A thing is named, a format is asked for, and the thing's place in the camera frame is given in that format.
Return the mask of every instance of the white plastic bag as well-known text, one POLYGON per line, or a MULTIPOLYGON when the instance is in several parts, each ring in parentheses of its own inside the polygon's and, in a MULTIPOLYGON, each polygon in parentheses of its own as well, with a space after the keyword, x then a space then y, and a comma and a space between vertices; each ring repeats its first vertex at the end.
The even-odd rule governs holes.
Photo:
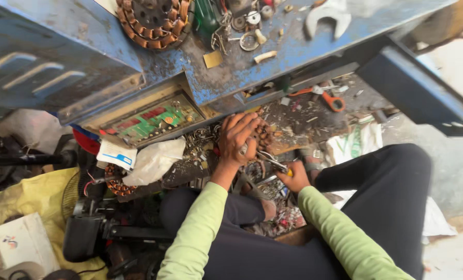
POLYGON ((173 163, 183 159, 186 141, 184 137, 151 144, 136 156, 133 172, 123 178, 128 186, 148 185, 162 178, 173 163))

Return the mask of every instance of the green long sleeve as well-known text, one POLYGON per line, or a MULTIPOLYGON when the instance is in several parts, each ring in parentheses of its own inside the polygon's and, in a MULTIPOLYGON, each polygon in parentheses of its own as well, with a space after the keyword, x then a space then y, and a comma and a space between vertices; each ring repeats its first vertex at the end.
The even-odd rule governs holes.
POLYGON ((298 194, 298 205, 304 216, 320 231, 352 280, 413 279, 316 188, 303 188, 298 194))
POLYGON ((221 226, 227 197, 228 192, 221 186, 212 182, 205 185, 166 251, 158 280, 202 279, 210 244, 221 226))

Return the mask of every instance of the concrete floor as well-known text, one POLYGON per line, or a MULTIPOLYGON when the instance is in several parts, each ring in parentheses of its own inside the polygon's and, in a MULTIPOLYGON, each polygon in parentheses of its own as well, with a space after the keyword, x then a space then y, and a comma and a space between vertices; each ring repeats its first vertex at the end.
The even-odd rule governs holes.
MULTIPOLYGON (((463 40, 428 54, 446 82, 463 95, 463 40)), ((383 125, 384 144, 416 143, 434 164, 430 195, 459 232, 427 245, 423 262, 426 280, 463 279, 463 137, 447 138, 434 127, 415 125, 400 116, 383 125)))

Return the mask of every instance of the open-end wrench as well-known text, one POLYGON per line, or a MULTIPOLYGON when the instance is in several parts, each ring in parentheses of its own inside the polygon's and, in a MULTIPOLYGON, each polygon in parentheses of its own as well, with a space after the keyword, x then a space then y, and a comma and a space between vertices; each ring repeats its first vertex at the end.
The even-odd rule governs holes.
POLYGON ((321 6, 312 9, 305 19, 306 33, 310 39, 315 36, 318 21, 325 17, 333 18, 337 22, 333 34, 335 40, 344 34, 352 19, 346 0, 326 0, 321 6))

